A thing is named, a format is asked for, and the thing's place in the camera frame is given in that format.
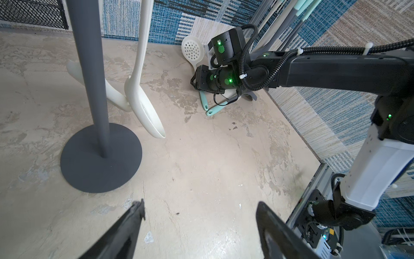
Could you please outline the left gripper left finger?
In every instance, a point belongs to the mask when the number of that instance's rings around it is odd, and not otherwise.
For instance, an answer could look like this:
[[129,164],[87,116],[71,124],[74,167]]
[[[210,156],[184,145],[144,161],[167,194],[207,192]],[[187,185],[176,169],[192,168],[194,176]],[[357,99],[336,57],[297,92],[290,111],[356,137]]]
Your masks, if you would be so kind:
[[80,258],[132,259],[144,219],[144,200],[134,201],[125,214]]

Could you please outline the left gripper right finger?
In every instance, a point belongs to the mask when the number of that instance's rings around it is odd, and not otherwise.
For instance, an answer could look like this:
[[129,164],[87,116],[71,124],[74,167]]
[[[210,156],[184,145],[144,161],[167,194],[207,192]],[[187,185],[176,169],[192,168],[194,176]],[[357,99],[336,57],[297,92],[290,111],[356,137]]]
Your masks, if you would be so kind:
[[256,210],[256,222],[264,258],[318,259],[318,255],[297,237],[264,202]]

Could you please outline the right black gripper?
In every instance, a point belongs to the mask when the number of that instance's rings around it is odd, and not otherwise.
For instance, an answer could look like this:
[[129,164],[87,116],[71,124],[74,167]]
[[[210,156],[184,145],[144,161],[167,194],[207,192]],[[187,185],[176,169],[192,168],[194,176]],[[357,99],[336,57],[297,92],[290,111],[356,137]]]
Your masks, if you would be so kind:
[[208,80],[210,79],[210,70],[206,65],[200,65],[196,72],[194,73],[193,77],[190,80],[191,86],[197,91],[204,91],[209,93],[215,93]]

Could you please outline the white skimmer front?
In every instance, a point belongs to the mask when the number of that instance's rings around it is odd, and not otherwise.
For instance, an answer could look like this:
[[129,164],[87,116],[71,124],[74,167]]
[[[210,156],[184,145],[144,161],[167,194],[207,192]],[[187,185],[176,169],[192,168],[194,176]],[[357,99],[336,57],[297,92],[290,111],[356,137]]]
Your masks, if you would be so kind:
[[127,100],[141,125],[154,138],[164,139],[166,133],[161,120],[140,85],[149,41],[153,6],[154,1],[142,1],[140,4],[138,49],[132,75],[126,80],[124,90]]

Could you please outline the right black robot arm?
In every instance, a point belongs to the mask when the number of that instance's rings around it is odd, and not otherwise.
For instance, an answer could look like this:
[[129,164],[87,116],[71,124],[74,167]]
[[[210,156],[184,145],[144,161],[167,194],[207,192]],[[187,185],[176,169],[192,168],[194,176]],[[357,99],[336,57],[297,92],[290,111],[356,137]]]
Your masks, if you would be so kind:
[[309,214],[327,227],[347,231],[369,223],[380,197],[414,158],[413,39],[364,47],[316,46],[270,51],[250,57],[248,24],[210,42],[213,69],[199,66],[191,79],[197,91],[236,90],[238,96],[276,87],[312,87],[377,95],[368,136],[333,198],[311,204]]

